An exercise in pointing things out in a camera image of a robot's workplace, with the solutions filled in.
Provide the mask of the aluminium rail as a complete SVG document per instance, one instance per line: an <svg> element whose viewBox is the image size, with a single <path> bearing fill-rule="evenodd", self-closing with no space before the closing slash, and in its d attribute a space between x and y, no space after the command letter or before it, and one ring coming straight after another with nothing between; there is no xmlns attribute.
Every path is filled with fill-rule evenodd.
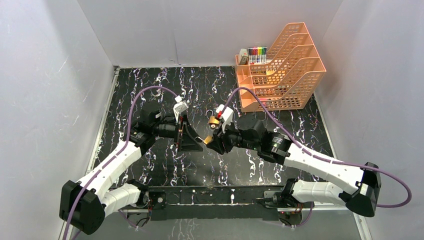
<svg viewBox="0 0 424 240"><path fill-rule="evenodd" d="M99 223L119 210L152 213L154 221L170 219L276 219L300 215L312 204L297 201L282 186L138 186L134 183L107 191L63 187L59 215L79 224Z"/></svg>
<svg viewBox="0 0 424 240"><path fill-rule="evenodd" d="M95 165L95 161L99 152L99 146L101 143L101 139L102 139L102 135L103 135L103 131L105 128L105 124L106 124L106 120L108 117L108 112L109 112L109 107L111 105L111 101L112 101L112 97L114 95L115 92L115 88L116 88L116 84L117 84L117 80L118 80L118 76L119 76L119 72L120 72L120 66L116 65L114 66L114 71L113 71L113 78L111 81L111 85L110 85L110 91L108 93L107 99L106 99L106 103L104 105L104 112L100 121L100 125L98 128L98 132L95 138L95 142L94 142L94 146L93 146L93 150L91 152L91 156L85 171L85 174L89 174L93 169L94 169L94 165Z"/></svg>

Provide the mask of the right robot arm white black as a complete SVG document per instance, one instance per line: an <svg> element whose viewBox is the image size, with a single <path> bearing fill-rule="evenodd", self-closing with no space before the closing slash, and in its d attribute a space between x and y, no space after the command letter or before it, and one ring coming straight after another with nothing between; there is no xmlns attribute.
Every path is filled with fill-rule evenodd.
<svg viewBox="0 0 424 240"><path fill-rule="evenodd" d="M261 121L249 116L240 118L237 125L228 118L211 116L209 125L213 133L204 142L207 148L221 155L234 147L253 150L266 162L300 169L323 179L322 182L288 182L281 194L286 206L332 203L364 217L375 216L381 178L379 172L369 169L370 162L359 167L334 158L326 162L324 155L298 147L286 135L268 131Z"/></svg>

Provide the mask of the grey eraser box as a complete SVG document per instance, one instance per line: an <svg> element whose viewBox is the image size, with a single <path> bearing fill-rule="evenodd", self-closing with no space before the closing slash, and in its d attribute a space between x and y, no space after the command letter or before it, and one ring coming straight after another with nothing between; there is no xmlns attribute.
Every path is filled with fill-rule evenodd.
<svg viewBox="0 0 424 240"><path fill-rule="evenodd" d="M241 48L238 54L238 60L237 60L237 64L238 65L246 65L248 63L249 60L249 52L248 49L246 48Z"/></svg>

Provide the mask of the coloured marker pen set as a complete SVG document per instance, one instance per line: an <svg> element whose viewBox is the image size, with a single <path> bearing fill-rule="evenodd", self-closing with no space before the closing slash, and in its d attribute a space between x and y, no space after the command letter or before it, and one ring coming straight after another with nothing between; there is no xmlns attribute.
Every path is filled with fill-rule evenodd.
<svg viewBox="0 0 424 240"><path fill-rule="evenodd" d="M266 64L267 63L267 47L257 46L257 47L249 47L248 49L249 55L249 64Z"/></svg>

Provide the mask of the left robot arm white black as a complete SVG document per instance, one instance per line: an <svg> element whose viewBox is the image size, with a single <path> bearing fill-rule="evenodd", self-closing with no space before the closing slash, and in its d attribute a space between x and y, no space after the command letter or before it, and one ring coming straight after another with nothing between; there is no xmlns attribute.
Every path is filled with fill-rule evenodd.
<svg viewBox="0 0 424 240"><path fill-rule="evenodd" d="M87 235L97 231L111 213L128 205L144 208L152 202L149 188L130 180L111 190L112 184L133 163L147 153L157 138L169 138L178 152L201 152L201 138L187 116L188 103L173 106L171 115L162 115L159 106L145 105L132 120L125 139L97 167L61 189L59 217Z"/></svg>

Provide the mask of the large brass padlock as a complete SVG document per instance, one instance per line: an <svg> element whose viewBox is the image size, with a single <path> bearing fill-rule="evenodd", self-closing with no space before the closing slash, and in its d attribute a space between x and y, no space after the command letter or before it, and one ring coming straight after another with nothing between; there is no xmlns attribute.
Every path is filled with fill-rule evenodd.
<svg viewBox="0 0 424 240"><path fill-rule="evenodd" d="M220 126L220 124L221 124L221 122L220 122L220 120L215 116L215 112L213 111L213 110L211 110L211 109L208 109L207 111L206 111L206 114L205 114L207 117L208 117L208 125L209 125L209 127L212 129L212 130L214 130L214 129L216 129L217 127L219 127Z"/></svg>

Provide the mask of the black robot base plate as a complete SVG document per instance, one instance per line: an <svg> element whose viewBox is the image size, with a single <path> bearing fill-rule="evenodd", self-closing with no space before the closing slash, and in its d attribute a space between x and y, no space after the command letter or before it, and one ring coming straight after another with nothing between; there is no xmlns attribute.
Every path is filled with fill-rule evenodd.
<svg viewBox="0 0 424 240"><path fill-rule="evenodd" d="M154 221L262 219L293 226L302 222L300 203L283 185L151 186L145 194Z"/></svg>

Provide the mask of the aluminium front rail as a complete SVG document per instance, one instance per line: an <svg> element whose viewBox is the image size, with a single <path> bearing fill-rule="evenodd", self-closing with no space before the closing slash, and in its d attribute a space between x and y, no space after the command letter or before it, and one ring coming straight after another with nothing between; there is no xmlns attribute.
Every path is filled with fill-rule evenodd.
<svg viewBox="0 0 424 240"><path fill-rule="evenodd" d="M152 213L154 221L170 219L276 219L300 215L312 204L297 201L282 186L138 186L134 183L107 191L63 187L59 215L79 224L99 223L119 210Z"/></svg>

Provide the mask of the aluminium left side rail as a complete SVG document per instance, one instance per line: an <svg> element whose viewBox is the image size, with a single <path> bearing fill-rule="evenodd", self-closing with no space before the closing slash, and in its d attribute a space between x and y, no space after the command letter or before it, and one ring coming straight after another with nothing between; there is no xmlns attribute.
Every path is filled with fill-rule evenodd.
<svg viewBox="0 0 424 240"><path fill-rule="evenodd" d="M109 112L109 107L111 105L111 101L112 101L112 97L114 95L115 92L115 88L116 88L116 84L117 84L117 80L118 80L118 76L119 76L119 72L120 72L120 66L116 65L114 66L114 71L113 71L113 78L111 81L111 85L110 85L110 91L108 93L107 99L106 99L106 103L104 105L104 112L100 121L100 125L98 128L98 132L95 138L95 142L94 142L94 146L93 146L93 150L91 152L91 156L85 171L85 174L89 174L93 169L94 169L94 165L95 165L95 161L99 152L99 146L101 143L101 139L102 139L102 135L103 135L103 131L105 128L105 124L106 124L106 120L108 117L108 112Z"/></svg>

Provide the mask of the orange plastic file organizer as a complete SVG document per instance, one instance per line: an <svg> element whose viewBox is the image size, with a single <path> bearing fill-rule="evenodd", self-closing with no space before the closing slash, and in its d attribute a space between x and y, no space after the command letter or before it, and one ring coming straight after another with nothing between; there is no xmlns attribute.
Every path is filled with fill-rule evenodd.
<svg viewBox="0 0 424 240"><path fill-rule="evenodd" d="M235 76L241 111L298 110L305 107L327 72L304 22L288 23L267 47L265 64L238 65Z"/></svg>

